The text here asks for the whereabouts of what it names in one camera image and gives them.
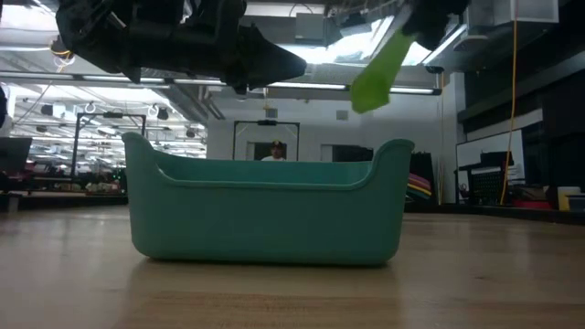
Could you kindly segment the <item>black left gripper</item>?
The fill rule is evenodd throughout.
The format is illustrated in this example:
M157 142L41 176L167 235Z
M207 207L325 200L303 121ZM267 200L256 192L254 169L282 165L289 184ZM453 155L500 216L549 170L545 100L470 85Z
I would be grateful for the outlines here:
M141 69L215 77L243 93L298 78L306 61L250 26L251 50L264 64L250 74L240 52L244 0L122 0L122 74L141 81Z

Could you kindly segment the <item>green measuring cup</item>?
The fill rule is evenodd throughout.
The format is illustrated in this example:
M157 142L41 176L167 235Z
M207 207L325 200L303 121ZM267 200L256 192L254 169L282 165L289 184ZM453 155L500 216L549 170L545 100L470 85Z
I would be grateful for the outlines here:
M354 112L363 114L389 104L390 89L415 38L396 32L354 79L350 88Z

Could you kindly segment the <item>black background frame rig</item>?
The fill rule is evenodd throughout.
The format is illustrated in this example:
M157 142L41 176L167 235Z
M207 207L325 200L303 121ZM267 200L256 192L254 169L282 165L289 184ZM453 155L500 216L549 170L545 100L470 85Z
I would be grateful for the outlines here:
M73 140L73 151L72 151L72 163L70 169L70 178L73 179L77 172L77 159L78 159L78 148L80 142L80 132L85 128L87 124L91 124L91 121L96 117L103 117L106 119L122 119L122 118L140 118L142 124L139 125L140 133L142 137L146 136L146 115L145 114L128 114L117 111L106 111L102 113L97 112L79 112L76 114L75 134Z
M256 152L261 147L270 148L277 140L284 145L285 158L288 161L299 160L301 124L299 122L282 122L270 119L250 121L242 120L233 123L231 159L261 160L268 156L269 150Z

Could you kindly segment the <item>black perforated panel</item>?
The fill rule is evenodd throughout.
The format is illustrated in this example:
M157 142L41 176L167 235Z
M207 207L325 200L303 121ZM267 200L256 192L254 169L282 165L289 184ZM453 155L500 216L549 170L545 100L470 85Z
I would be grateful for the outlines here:
M470 198L473 205L495 206L500 203L504 173L494 170L474 170L469 178Z

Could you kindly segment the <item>teal plastic basket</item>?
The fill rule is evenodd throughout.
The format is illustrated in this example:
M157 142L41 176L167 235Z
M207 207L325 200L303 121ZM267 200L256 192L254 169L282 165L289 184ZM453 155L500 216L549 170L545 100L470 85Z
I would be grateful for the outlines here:
M399 248L411 141L366 162L195 159L126 133L131 236L155 260L370 266Z

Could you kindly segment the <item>red flat object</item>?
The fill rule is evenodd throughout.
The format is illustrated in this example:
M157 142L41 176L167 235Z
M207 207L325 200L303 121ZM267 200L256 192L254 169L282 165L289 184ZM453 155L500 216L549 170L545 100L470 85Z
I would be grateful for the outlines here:
M515 199L512 201L514 207L528 208L528 209L552 209L552 206L547 200L520 200Z

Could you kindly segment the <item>person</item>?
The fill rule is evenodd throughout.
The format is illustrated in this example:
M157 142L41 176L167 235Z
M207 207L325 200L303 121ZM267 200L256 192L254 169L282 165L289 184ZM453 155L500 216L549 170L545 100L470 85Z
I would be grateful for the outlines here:
M281 141L273 141L270 147L270 154L263 157L262 161L285 161L284 151L285 146Z

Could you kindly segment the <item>white board panel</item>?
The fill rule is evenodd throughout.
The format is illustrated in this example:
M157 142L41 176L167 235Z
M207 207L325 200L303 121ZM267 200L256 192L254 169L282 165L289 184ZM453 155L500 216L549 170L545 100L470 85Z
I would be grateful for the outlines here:
M491 152L506 152L508 138L511 138L509 179L525 179L524 149L522 131L513 130L512 133L499 133L485 138L456 145L457 165L474 165L481 161L481 154Z

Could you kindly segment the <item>black monitor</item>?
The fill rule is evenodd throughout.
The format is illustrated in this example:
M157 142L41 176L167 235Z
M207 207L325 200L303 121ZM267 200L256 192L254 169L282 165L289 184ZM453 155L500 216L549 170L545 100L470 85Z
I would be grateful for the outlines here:
M23 170L31 144L32 138L0 137L0 172Z

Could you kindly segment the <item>pale yellow container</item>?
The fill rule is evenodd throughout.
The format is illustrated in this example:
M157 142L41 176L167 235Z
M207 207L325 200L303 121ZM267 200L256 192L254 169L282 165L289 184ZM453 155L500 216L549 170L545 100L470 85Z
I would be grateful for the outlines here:
M578 186L559 186L558 187L558 209L560 211L570 211L569 197L581 193Z

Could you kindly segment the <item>black cabinet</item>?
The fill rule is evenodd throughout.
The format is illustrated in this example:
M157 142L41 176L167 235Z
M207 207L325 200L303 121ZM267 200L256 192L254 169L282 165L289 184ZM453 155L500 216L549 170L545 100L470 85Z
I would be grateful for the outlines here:
M429 189L432 192L429 200L423 200L419 198L410 198L406 192L406 212L419 212L426 213L431 212L438 206L436 184L434 178L434 171L432 166L432 158L430 153L413 153L410 158L409 173L422 176L431 182L430 186L422 186L416 182L408 180L408 184L420 186Z

